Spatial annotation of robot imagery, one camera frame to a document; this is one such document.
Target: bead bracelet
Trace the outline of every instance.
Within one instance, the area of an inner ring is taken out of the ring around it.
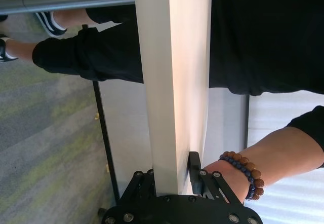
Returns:
[[[242,157],[241,154],[235,152],[224,152],[219,160],[226,161],[232,164],[233,167],[240,170],[248,178],[250,182],[249,192],[246,197],[247,200],[258,200],[264,194],[264,181],[260,178],[261,172],[256,170],[256,166],[249,162],[249,159]]]

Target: white shoe sole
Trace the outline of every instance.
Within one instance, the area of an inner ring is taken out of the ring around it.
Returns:
[[[40,21],[40,24],[42,25],[42,27],[43,27],[43,29],[45,30],[45,32],[49,35],[49,36],[51,36],[51,37],[53,37],[53,38],[58,38],[60,35],[54,35],[54,34],[52,34],[51,33],[51,31],[48,29],[48,27],[46,26],[46,24],[43,22],[43,20],[41,19],[41,17],[39,16],[39,14],[38,13],[35,13],[35,15],[37,16],[37,18],[39,19],[39,21]]]

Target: black and white sneaker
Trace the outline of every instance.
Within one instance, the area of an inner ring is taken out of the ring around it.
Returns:
[[[66,33],[66,29],[60,27],[55,22],[53,12],[39,12],[35,14],[48,35],[57,37]]]
[[[8,15],[0,15],[0,22],[5,21],[8,18]]]
[[[7,39],[8,37],[6,35],[0,34],[0,63],[10,62],[18,59],[6,53]]]

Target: green carpet pattern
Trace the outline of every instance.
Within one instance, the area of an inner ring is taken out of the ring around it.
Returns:
[[[32,14],[10,16],[0,33],[48,37]],[[96,113],[91,81],[0,64],[1,224],[100,223],[98,208],[114,198]]]

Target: sneaker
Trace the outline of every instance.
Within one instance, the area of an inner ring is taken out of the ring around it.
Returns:
[[[8,18],[8,15],[0,15],[0,22],[5,21]]]
[[[6,55],[6,42],[1,38],[8,38],[4,34],[0,34],[0,63],[17,60],[18,58],[10,58]]]
[[[52,12],[48,12],[48,11],[39,12],[39,13],[35,13],[35,15],[39,19],[40,23],[42,24],[42,27],[44,28],[44,30],[48,35],[57,37],[66,33],[66,29],[65,30],[58,29],[53,24]]]

